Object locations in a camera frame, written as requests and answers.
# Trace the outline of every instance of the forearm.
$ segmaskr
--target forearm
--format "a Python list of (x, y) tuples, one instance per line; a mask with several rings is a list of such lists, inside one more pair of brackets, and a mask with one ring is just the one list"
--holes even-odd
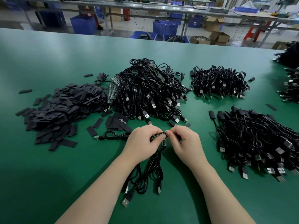
[(255, 223), (210, 164), (195, 167), (192, 172), (204, 193), (212, 224)]
[(56, 223), (108, 223), (122, 186), (133, 168), (134, 163), (125, 157), (116, 158)]

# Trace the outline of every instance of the workbench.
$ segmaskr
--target workbench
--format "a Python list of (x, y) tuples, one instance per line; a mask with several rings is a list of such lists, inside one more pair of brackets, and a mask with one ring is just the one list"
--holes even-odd
[[(50, 152), (50, 144), (33, 145), (36, 133), (25, 131), (23, 117), (14, 113), (32, 107), (37, 97), (53, 94), (55, 88), (69, 83), (92, 83), (96, 79), (84, 78), (85, 74), (105, 72), (111, 77), (129, 67), (130, 59), (140, 58), (152, 59), (157, 65), (167, 63), (174, 71), (184, 72), (185, 86), (190, 85), (189, 72), (196, 65), (204, 69), (223, 65), (246, 72), (247, 79), (256, 78), (249, 82), (245, 99), (210, 100), (189, 92), (188, 101), (182, 101), (180, 108), (191, 124), (190, 129), (200, 135), (209, 163), (257, 223), (296, 223), (299, 219), (299, 176), (286, 170), (286, 182), (279, 183), (270, 174), (255, 173), (249, 167), (249, 180), (242, 179), (237, 171), (229, 172), (227, 162), (217, 151), (217, 133), (208, 115), (209, 110), (230, 111), (235, 105), (273, 114), (282, 125), (299, 131), (298, 104), (284, 103), (276, 93), (288, 80), (284, 67), (272, 61), (278, 51), (3, 28), (0, 47), (0, 223), (54, 223), (125, 145), (125, 141), (93, 140), (86, 130), (100, 117), (93, 113), (78, 123), (78, 134), (71, 138), (78, 142), (75, 148), (60, 146)], [(18, 94), (26, 89), (33, 91)], [(278, 110), (273, 111), (266, 103)], [(161, 120), (151, 120), (163, 131), (170, 129)], [(139, 120), (128, 122), (132, 129), (145, 124)], [(102, 135), (106, 131), (104, 124), (96, 131)], [(142, 162), (142, 170), (145, 164), (146, 161)], [(136, 193), (127, 208), (121, 205), (120, 194), (110, 223), (210, 223), (199, 185), (168, 140), (161, 167), (164, 173), (161, 195), (154, 193), (152, 180), (148, 191), (143, 195)]]
[[(46, 3), (61, 3), (59, 0), (23, 0), (23, 1), (42, 1)], [(143, 11), (159, 11), (159, 12), (166, 12), (166, 13), (182, 13), (184, 14), (184, 18), (181, 20), (184, 22), (181, 35), (186, 36), (187, 29), (188, 29), (188, 23), (192, 19), (193, 15), (202, 15), (202, 16), (214, 16), (214, 17), (225, 17), (225, 18), (237, 18), (241, 19), (240, 23), (224, 23), (229, 25), (238, 25), (238, 26), (252, 26), (256, 27), (256, 32), (252, 36), (248, 46), (251, 46), (254, 40), (254, 37), (256, 36), (257, 32), (262, 30), (267, 30), (266, 36), (263, 38), (263, 40), (260, 42), (260, 44), (257, 46), (258, 48), (261, 48), (266, 41), (267, 37), (270, 35), (271, 31), (273, 29), (278, 30), (296, 30), (299, 31), (298, 28), (291, 28), (291, 27), (279, 27), (280, 24), (287, 24), (287, 25), (293, 25), (294, 22), (298, 22), (296, 19), (289, 19), (289, 18), (273, 18), (272, 16), (263, 16), (260, 17), (258, 15), (241, 15), (236, 14), (234, 12), (229, 12), (228, 14), (224, 13), (215, 13), (215, 12), (208, 12), (207, 10), (199, 10), (194, 8), (193, 6), (174, 6), (174, 5), (166, 5), (163, 3), (138, 3), (138, 2), (131, 2), (131, 1), (125, 1), (122, 3), (115, 2), (112, 0), (79, 0), (79, 1), (64, 1), (63, 3), (68, 5), (81, 5), (81, 6), (99, 6), (101, 8), (103, 16), (105, 16), (104, 23), (105, 23), (105, 35), (109, 36), (110, 34), (114, 33), (113, 30), (113, 23), (112, 23), (112, 15), (117, 16), (129, 16), (129, 17), (137, 17), (137, 18), (151, 18), (151, 19), (158, 19), (158, 20), (180, 20), (178, 18), (169, 18), (169, 17), (160, 17), (160, 16), (141, 16), (137, 14), (129, 14), (124, 15), (121, 13), (113, 13), (111, 12), (111, 8), (119, 8), (119, 9), (134, 9), (134, 10), (143, 10)], [(42, 26), (45, 27), (45, 24), (43, 22), (43, 19), (40, 15), (41, 10), (48, 10), (45, 8), (31, 8), (32, 10), (37, 11), (37, 14), (39, 15), (39, 18), (41, 19)], [(51, 8), (51, 11), (69, 11), (69, 12), (79, 12), (78, 10), (73, 9), (57, 9), (57, 8)], [(33, 29), (31, 21), (26, 13), (26, 10), (24, 10), (26, 19), (28, 24), (30, 25), (31, 29)], [(93, 13), (96, 14), (94, 11), (80, 11), (80, 13)], [(110, 17), (110, 25), (111, 30), (108, 29), (108, 20), (107, 18)], [(271, 26), (266, 26), (266, 23), (268, 21), (273, 21), (273, 24)]]

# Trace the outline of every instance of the white floor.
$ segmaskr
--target white floor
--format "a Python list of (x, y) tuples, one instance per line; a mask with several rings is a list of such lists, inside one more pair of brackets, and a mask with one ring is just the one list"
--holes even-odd
[[(68, 8), (77, 8), (76, 6), (68, 6)], [(66, 24), (68, 28), (70, 28), (67, 31), (59, 31), (59, 30), (54, 30), (57, 32), (63, 32), (63, 33), (73, 33), (72, 28), (71, 28), (71, 22), (70, 18), (78, 15), (76, 12), (63, 12)], [(145, 11), (136, 11), (133, 10), (132, 14), (137, 14), (137, 15), (144, 15)], [(28, 16), (31, 20), (31, 22), (35, 25), (39, 24), (39, 21), (34, 13), (34, 11), (29, 11)], [(13, 22), (20, 22), (23, 23), (22, 26), (24, 29), (28, 29), (28, 27), (24, 24), (26, 23), (26, 17), (24, 12), (20, 11), (11, 11), (9, 9), (0, 9), (0, 21), (13, 21)], [(141, 31), (149, 31), (152, 32), (152, 26), (153, 26), (153, 21), (154, 19), (148, 19), (148, 18), (131, 18), (130, 21), (122, 21), (122, 22), (113, 22), (113, 27), (115, 29), (115, 34), (114, 36), (116, 37), (129, 37), (133, 31), (136, 30), (141, 30)], [(182, 31), (182, 26), (183, 24), (178, 26), (177, 34), (181, 34)], [(249, 39), (247, 41), (243, 42), (243, 38), (248, 32), (249, 28), (244, 28), (244, 27), (236, 27), (236, 26), (224, 26), (222, 31), (230, 36), (230, 41), (228, 42), (227, 45), (233, 45), (233, 46), (247, 46), (249, 43)], [(206, 31), (203, 28), (188, 28), (186, 35), (188, 37), (190, 36), (206, 36), (209, 37), (211, 32)], [(259, 38), (256, 42), (256, 45), (262, 41), (264, 38), (265, 33), (261, 32), (259, 35)], [(293, 40), (298, 40), (299, 39), (299, 33), (298, 31), (278, 31), (278, 30), (273, 30), (273, 32), (270, 34), (270, 36), (267, 38), (265, 44), (263, 45), (262, 48), (271, 48), (273, 44), (276, 41), (293, 41)]]

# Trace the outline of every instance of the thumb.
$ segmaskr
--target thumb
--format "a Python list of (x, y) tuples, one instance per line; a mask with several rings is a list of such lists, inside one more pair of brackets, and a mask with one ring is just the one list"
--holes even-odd
[(156, 148), (159, 147), (161, 142), (166, 138), (164, 134), (157, 136), (154, 140), (152, 140), (151, 144), (155, 146)]
[(165, 131), (165, 133), (169, 137), (169, 140), (173, 146), (174, 151), (177, 153), (179, 148), (181, 147), (180, 141), (172, 131)]

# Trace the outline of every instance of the hand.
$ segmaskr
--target hand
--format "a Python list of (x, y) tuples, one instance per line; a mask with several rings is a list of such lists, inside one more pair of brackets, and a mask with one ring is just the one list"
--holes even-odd
[[(208, 164), (197, 133), (185, 126), (175, 126), (165, 132), (170, 139), (175, 153), (191, 171), (194, 168)], [(182, 142), (178, 140), (175, 133), (182, 137)]]
[(131, 160), (135, 165), (146, 160), (156, 152), (161, 142), (166, 138), (163, 134), (150, 142), (152, 135), (161, 132), (163, 131), (160, 128), (153, 125), (134, 129), (127, 140), (121, 156), (125, 156), (126, 159)]

